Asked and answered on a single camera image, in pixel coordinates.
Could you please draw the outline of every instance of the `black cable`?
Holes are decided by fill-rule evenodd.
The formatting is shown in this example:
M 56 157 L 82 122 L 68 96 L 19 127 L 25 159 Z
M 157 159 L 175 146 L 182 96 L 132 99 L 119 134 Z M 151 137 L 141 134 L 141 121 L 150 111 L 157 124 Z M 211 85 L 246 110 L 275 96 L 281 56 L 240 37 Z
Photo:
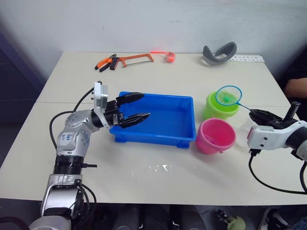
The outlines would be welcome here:
M 87 216 L 89 214 L 89 212 L 90 212 L 90 201 L 88 199 L 88 195 L 87 195 L 85 189 L 82 186 L 78 186 L 78 187 L 83 191 L 83 194 L 85 196 L 86 206 L 87 206 L 85 216 Z
M 51 121 L 50 121 L 50 123 L 49 123 L 49 133 L 50 133 L 50 137 L 51 137 L 52 143 L 53 143 L 53 145 L 54 145 L 54 148 L 55 148 L 56 150 L 57 150 L 57 143 L 56 143 L 56 141 L 54 140 L 54 137 L 53 137 L 53 134 L 52 134 L 52 123 L 54 122 L 54 120 L 55 120 L 58 116 L 61 116 L 61 115 L 63 115 L 63 114 L 70 114 L 70 113 L 73 113 L 73 111 L 65 111 L 65 112 L 59 113 L 59 114 L 55 115 L 55 116 L 51 119 Z
M 95 196 L 94 192 L 93 192 L 89 187 L 87 187 L 87 186 L 84 185 L 84 184 L 82 184 L 81 186 L 82 186 L 83 188 L 85 188 L 87 191 L 90 192 L 90 194 L 92 195 L 92 197 L 93 197 L 93 199 L 94 199 L 94 204 L 93 204 L 93 208 L 91 209 L 90 213 L 89 213 L 86 217 L 84 217 L 84 219 L 82 220 L 82 222 L 77 223 L 77 224 L 74 226 L 75 228 L 79 228 L 79 227 L 82 226 L 84 223 L 86 223 L 86 222 L 89 220 L 89 218 L 95 213 L 96 207 L 97 207 L 97 200 L 96 200 L 96 196 Z
M 74 204 L 76 204 L 77 203 L 77 201 L 78 200 L 75 200 L 75 202 L 73 202 L 72 203 L 72 205 L 70 205 L 70 207 L 69 208 L 67 208 L 64 212 L 63 212 L 63 216 L 65 216 L 65 217 L 69 217 L 69 219 L 71 220 L 71 223 L 72 223 L 72 217 L 71 217 L 71 207 L 74 205 Z
M 251 174 L 254 176 L 254 178 L 262 185 L 270 188 L 270 189 L 273 189 L 273 190 L 276 190 L 276 191 L 279 191 L 279 192 L 283 192 L 283 193 L 292 193 L 292 194 L 302 194 L 302 195 L 307 195 L 307 192 L 299 192 L 299 191 L 291 191 L 291 190 L 285 190 L 285 189 L 280 189 L 280 188 L 275 188 L 273 186 L 270 186 L 264 182 L 262 182 L 260 179 L 258 179 L 258 177 L 254 174 L 252 168 L 251 168 L 251 162 L 253 160 L 254 156 L 251 155 L 250 156 L 250 159 L 249 159 L 249 163 L 248 163 L 248 167 L 249 167 L 249 170 L 251 172 Z
M 73 109 L 74 112 L 77 111 L 79 105 L 80 105 L 81 102 L 85 99 L 85 97 L 86 97 L 87 95 L 89 95 L 89 94 L 90 94 L 91 92 L 93 92 L 93 91 L 94 91 L 94 87 L 91 88 L 91 89 L 90 89 L 90 90 L 89 90 L 89 91 L 78 101 L 78 103 L 76 104 L 75 108 Z
M 307 166 L 307 162 L 304 162 L 304 164 L 301 168 L 301 171 L 299 172 L 299 179 L 301 181 L 301 185 L 302 185 L 304 191 L 307 193 L 307 187 L 306 187 L 306 184 L 305 184 L 305 181 L 304 181 L 304 171 L 306 169 L 306 166 Z
M 13 223 L 16 224 L 21 230 L 30 230 L 26 223 L 17 217 L 1 217 L 0 223 Z

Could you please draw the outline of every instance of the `green bucket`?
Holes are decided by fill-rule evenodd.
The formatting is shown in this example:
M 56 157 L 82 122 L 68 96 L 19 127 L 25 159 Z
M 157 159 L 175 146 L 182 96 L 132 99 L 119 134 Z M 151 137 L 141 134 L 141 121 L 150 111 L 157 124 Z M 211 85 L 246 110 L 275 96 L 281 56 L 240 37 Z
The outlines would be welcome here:
M 205 120 L 215 117 L 226 120 L 235 115 L 239 110 L 239 105 L 234 104 L 230 106 L 221 105 L 216 101 L 216 92 L 210 93 L 206 100 L 206 107 L 203 111 L 203 118 Z

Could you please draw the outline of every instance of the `white label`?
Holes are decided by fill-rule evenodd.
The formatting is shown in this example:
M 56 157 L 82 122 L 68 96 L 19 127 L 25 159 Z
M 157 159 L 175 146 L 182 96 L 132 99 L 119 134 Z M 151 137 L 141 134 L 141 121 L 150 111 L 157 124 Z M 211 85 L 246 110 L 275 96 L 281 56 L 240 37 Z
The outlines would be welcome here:
M 231 61 L 249 61 L 249 62 L 264 62 L 264 59 L 260 55 L 244 55 L 244 54 L 236 54 L 230 58 Z
M 62 133 L 59 144 L 64 146 L 68 145 L 73 138 L 73 134 L 73 132 Z

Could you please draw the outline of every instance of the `pliers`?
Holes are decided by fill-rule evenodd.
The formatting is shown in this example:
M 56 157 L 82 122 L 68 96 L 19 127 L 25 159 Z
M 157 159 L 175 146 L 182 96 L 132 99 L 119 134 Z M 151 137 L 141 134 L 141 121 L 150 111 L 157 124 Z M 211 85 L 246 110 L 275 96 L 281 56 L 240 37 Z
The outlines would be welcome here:
M 95 66 L 95 70 L 99 69 L 99 72 L 106 70 L 107 68 L 109 68 L 110 64 L 113 61 L 113 58 L 115 57 L 116 57 L 116 54 L 113 54 L 110 57 L 103 59 Z

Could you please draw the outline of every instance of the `person's hand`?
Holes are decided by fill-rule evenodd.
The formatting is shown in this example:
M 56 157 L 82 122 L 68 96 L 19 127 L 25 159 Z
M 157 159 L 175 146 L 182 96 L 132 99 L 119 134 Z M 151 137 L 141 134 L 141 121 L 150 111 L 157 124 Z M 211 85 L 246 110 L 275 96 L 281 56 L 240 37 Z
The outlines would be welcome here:
M 307 98 L 307 78 L 290 79 L 284 93 L 287 98 Z

